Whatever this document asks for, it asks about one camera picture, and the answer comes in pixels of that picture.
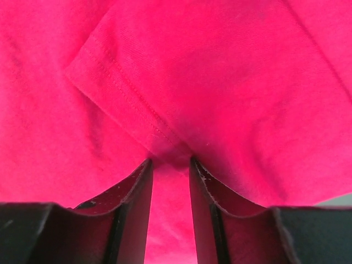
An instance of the black object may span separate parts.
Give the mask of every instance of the black object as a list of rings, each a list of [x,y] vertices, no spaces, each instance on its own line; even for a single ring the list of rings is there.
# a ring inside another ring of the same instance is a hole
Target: black object
[[[3,203],[0,263],[143,263],[151,191],[152,163],[145,161],[74,210],[55,203]]]
[[[352,263],[350,208],[264,208],[230,190],[195,158],[190,192],[201,264]]]

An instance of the pink fabric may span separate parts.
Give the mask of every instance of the pink fabric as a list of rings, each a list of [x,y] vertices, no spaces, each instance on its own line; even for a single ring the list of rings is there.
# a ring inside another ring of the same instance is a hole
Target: pink fabric
[[[152,157],[146,263],[195,263],[192,154],[264,206],[351,192],[350,10],[2,1],[0,199],[75,206]]]

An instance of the pink shirt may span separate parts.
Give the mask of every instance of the pink shirt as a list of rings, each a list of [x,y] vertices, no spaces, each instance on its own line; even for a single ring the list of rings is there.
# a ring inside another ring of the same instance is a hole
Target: pink shirt
[[[352,191],[349,0],[3,0],[0,200],[156,163],[146,263],[195,263],[189,157],[263,206]]]

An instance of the seam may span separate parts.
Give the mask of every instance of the seam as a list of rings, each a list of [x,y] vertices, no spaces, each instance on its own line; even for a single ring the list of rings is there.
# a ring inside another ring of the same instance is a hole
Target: seam
[[[342,80],[341,76],[338,74],[335,66],[331,63],[331,61],[328,59],[326,54],[324,53],[323,49],[321,46],[318,44],[318,42],[314,39],[313,34],[308,30],[308,28],[304,25],[302,19],[298,16],[297,12],[293,9],[292,5],[289,3],[288,0],[282,0],[283,4],[287,7],[289,10],[289,13],[293,16],[293,18],[296,20],[298,25],[302,28],[303,32],[307,35],[307,37],[311,40],[311,42],[314,44],[316,47],[318,53],[320,56],[322,56],[323,60],[327,63],[329,69],[332,71],[334,77],[337,79],[337,82],[339,82],[340,86],[342,87],[343,91],[345,92],[348,101],[352,105],[352,94],[348,90],[346,84]]]
[[[132,108],[135,110],[135,112],[138,112],[138,114],[139,114],[141,117],[143,117],[143,115],[140,113],[140,111],[138,111],[138,109],[135,107],[135,105],[134,105],[133,103],[131,103],[130,100],[128,100],[128,97],[127,97],[126,93],[119,87],[119,85],[116,83],[116,81],[114,80],[114,78],[112,78],[112,76],[111,76],[109,70],[107,69],[107,67],[105,67],[105,66],[102,64],[102,62],[99,62],[98,59],[97,59],[86,47],[83,47],[83,50],[86,51],[87,54],[88,54],[88,56],[89,56],[91,59],[93,59],[93,60],[99,65],[99,68],[100,68],[101,70],[103,70],[103,74],[104,74],[104,75],[107,75],[107,76],[111,79],[113,85],[121,92],[121,94],[123,95],[123,97],[125,98],[125,100],[127,101],[127,103],[132,106]],[[176,145],[175,145],[174,143],[172,143],[172,142],[170,141],[170,139],[169,139],[164,133],[162,133],[162,132],[159,130],[158,127],[156,127],[154,124],[152,124],[151,122],[148,122],[148,121],[147,121],[147,124],[150,125],[152,128],[154,128],[155,131],[157,131],[158,133],[160,133],[172,146],[174,146],[175,148],[177,148]]]
[[[95,38],[94,36],[91,36],[92,40],[95,42],[95,44],[99,45],[99,47],[103,50],[104,54],[107,55],[112,62],[116,65],[117,69],[119,70],[121,76],[123,77],[123,79],[125,80],[126,84],[137,94],[139,100],[146,106],[146,108],[152,112],[152,114],[154,115],[154,117],[161,122],[166,129],[168,129],[172,135],[179,140],[180,142],[185,143],[177,134],[176,132],[160,117],[159,114],[157,114],[155,112],[155,110],[146,102],[146,100],[143,98],[143,96],[138,92],[136,86],[132,83],[132,81],[128,78],[127,74],[123,71],[121,65],[116,61],[116,59],[112,56],[111,52],[108,51],[108,49],[105,48],[105,46],[100,43],[100,41]]]

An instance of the gray background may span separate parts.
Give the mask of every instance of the gray background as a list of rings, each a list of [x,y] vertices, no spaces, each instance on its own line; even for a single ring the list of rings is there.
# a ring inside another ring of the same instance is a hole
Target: gray background
[[[338,198],[319,203],[319,205],[352,206],[352,194],[343,195]]]

